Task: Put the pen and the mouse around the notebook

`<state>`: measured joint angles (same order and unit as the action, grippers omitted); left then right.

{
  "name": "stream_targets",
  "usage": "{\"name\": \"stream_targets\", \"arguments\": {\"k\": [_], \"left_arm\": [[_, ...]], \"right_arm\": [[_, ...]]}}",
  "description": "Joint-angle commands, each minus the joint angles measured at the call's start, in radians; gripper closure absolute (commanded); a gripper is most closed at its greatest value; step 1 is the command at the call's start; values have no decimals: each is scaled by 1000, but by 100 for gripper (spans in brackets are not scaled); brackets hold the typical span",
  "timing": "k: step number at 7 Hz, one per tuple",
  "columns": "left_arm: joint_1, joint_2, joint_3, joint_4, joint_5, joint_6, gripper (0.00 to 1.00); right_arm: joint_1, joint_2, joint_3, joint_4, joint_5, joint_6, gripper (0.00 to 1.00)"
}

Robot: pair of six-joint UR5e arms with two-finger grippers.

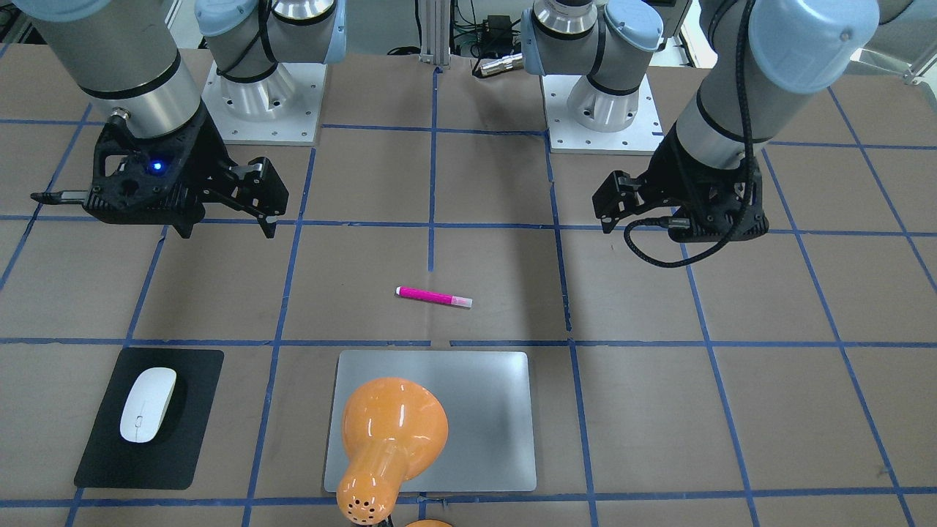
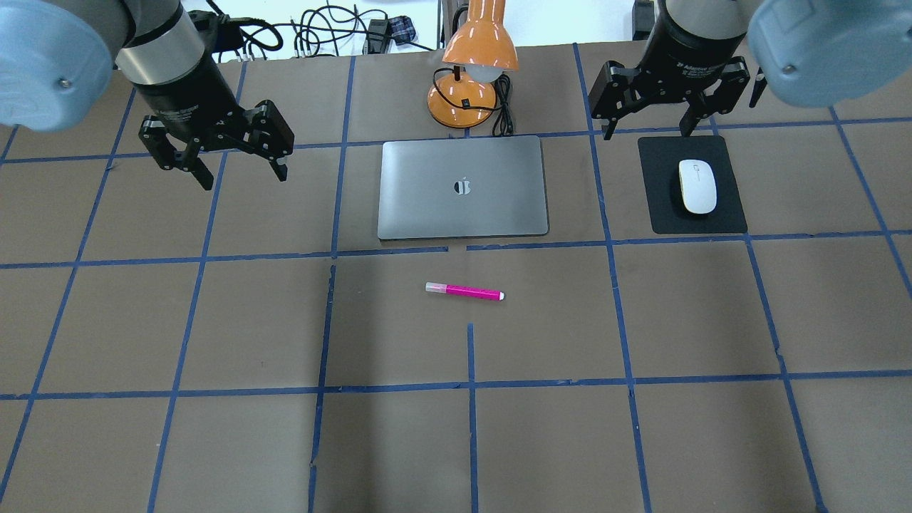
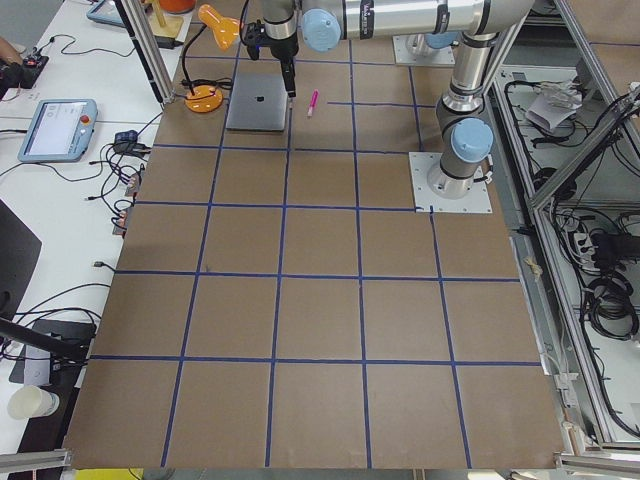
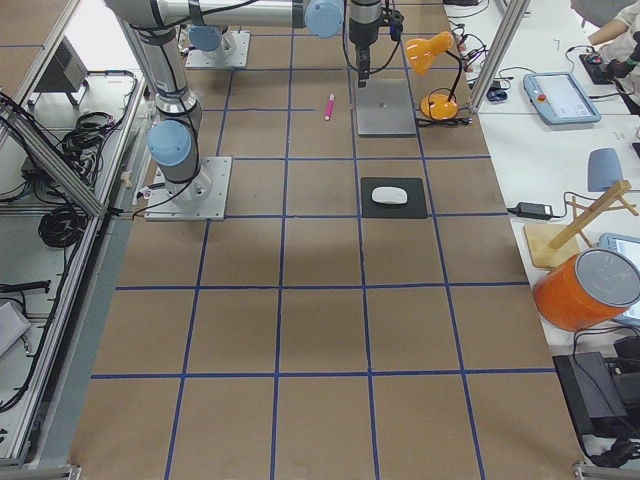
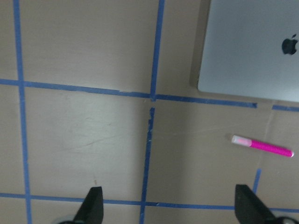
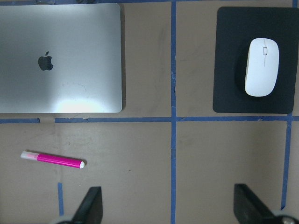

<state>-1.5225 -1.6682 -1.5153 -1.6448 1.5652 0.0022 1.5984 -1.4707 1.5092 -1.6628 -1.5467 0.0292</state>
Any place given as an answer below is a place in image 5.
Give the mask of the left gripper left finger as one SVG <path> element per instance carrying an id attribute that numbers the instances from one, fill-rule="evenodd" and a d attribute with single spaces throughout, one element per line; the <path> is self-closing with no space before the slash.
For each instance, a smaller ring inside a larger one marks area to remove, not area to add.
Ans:
<path id="1" fill-rule="evenodd" d="M 101 224 L 102 221 L 102 187 L 92 187 L 90 188 L 72 222 L 74 224 Z"/>

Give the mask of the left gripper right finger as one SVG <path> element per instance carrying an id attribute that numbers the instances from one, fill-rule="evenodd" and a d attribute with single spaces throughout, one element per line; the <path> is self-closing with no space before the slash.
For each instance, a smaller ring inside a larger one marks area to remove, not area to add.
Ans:
<path id="1" fill-rule="evenodd" d="M 235 186 L 235 216 L 240 224 L 278 224 L 279 220 L 245 184 Z"/>

